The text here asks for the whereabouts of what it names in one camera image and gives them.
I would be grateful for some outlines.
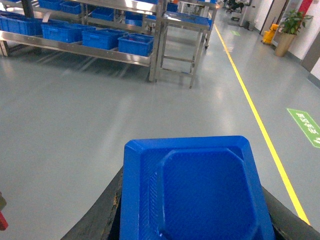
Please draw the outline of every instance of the green floor sign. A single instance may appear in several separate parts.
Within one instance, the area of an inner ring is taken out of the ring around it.
[[[320,148],[320,127],[305,111],[287,108],[293,119],[299,125],[305,136],[315,148]]]
[[[237,32],[237,31],[231,31],[231,33],[232,33],[233,35],[240,36],[240,33]]]

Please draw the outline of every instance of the green leaves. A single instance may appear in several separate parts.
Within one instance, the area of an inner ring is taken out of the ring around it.
[[[280,23],[281,32],[286,34],[297,34],[301,25],[305,28],[306,21],[312,19],[313,16],[305,15],[303,11],[292,10],[285,16],[285,20]]]

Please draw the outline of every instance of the blue bin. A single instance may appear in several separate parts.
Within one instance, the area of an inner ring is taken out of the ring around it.
[[[95,19],[113,21],[114,20],[114,9],[108,8],[108,7],[98,7],[92,12],[91,16]]]
[[[118,47],[118,38],[127,35],[128,33],[121,30],[102,29],[83,31],[82,45],[92,48],[110,50]]]
[[[125,19],[142,21],[143,17],[144,16],[141,13],[136,13],[136,12],[132,12],[132,11],[125,12]]]
[[[134,26],[138,26],[138,27],[142,27],[142,22],[143,21],[140,21],[140,20],[131,20],[131,19],[125,20],[125,24],[134,25]]]
[[[128,142],[121,198],[120,240],[275,240],[242,136]]]
[[[18,15],[0,15],[0,28],[2,31],[28,36],[42,35],[41,19],[26,18]]]
[[[81,5],[78,2],[74,1],[65,1],[60,4],[61,11],[69,14],[80,14],[81,13]]]
[[[153,36],[129,34],[119,38],[118,51],[147,57],[152,52],[153,45]]]
[[[25,16],[22,15],[22,14],[15,13],[15,12],[10,12],[10,11],[1,11],[1,10],[0,10],[0,16],[1,17],[21,17],[21,18],[25,18]]]
[[[43,38],[65,43],[82,41],[82,32],[95,30],[93,26],[81,24],[42,24]]]
[[[178,11],[178,4],[168,2],[166,9],[167,11],[176,13]]]
[[[149,4],[158,4],[158,0],[139,0],[139,2],[144,2]]]
[[[152,20],[157,20],[157,16],[156,15],[147,15],[146,18],[147,19],[152,19]]]
[[[61,5],[64,1],[63,0],[39,0],[40,8],[44,9],[51,9],[55,11],[61,10]]]

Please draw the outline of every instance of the plant pot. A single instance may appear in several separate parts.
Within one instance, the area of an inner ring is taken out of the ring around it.
[[[295,34],[281,33],[278,46],[275,49],[275,55],[284,57],[295,37]]]

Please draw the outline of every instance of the yellow floor line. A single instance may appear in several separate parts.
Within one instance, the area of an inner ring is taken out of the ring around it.
[[[225,44],[225,41],[221,37],[221,34],[220,34],[220,32],[219,32],[219,30],[218,30],[218,28],[217,28],[217,26],[215,24],[214,24],[214,27],[215,27],[215,30],[216,30],[216,32],[217,32],[217,34],[218,34],[218,36],[219,36],[219,38],[220,38],[220,40],[222,42],[224,50],[225,50],[225,52],[226,52],[226,54],[227,54],[227,56],[228,56],[228,58],[230,60],[230,63],[232,65],[232,67],[233,67],[233,70],[234,70],[234,72],[235,72],[235,74],[236,74],[236,76],[237,76],[237,78],[239,80],[239,83],[240,83],[240,85],[242,87],[242,90],[244,92],[244,95],[245,95],[245,97],[246,97],[246,99],[247,99],[247,101],[248,101],[248,103],[249,103],[249,105],[251,107],[251,110],[252,110],[252,112],[254,114],[254,117],[255,117],[255,119],[256,119],[259,127],[260,127],[260,130],[262,132],[264,140],[265,140],[265,142],[266,142],[266,144],[267,144],[267,146],[268,146],[268,148],[270,150],[270,153],[271,153],[271,155],[273,157],[275,165],[278,168],[278,171],[280,173],[280,176],[282,178],[284,186],[285,186],[285,188],[286,188],[286,190],[287,190],[287,192],[289,194],[289,197],[290,197],[290,199],[291,199],[291,201],[293,203],[293,206],[294,206],[298,216],[303,221],[305,221],[307,224],[310,225],[310,222],[309,222],[309,220],[307,218],[307,215],[306,215],[303,207],[301,206],[301,203],[300,203],[300,201],[299,201],[299,199],[298,199],[298,197],[296,195],[296,192],[295,192],[295,190],[294,190],[294,188],[293,188],[293,186],[292,186],[292,184],[291,184],[291,182],[289,180],[289,177],[288,177],[288,175],[286,173],[286,170],[285,170],[285,168],[284,168],[284,166],[283,166],[283,164],[282,164],[282,162],[281,162],[281,160],[280,160],[280,158],[279,158],[279,156],[277,154],[277,151],[276,151],[273,143],[271,142],[271,139],[270,139],[269,134],[268,134],[268,132],[267,132],[267,130],[265,128],[265,125],[263,124],[263,122],[262,122],[262,120],[261,120],[261,118],[259,116],[259,113],[258,113],[258,111],[257,111],[257,109],[256,109],[256,107],[255,107],[250,95],[249,95],[249,92],[248,92],[248,90],[246,88],[246,85],[244,84],[244,81],[242,80],[242,78],[241,78],[241,76],[239,74],[239,71],[238,71],[238,69],[237,69],[237,67],[236,67],[236,65],[235,65],[235,63],[234,63],[229,51],[228,51],[227,45]]]

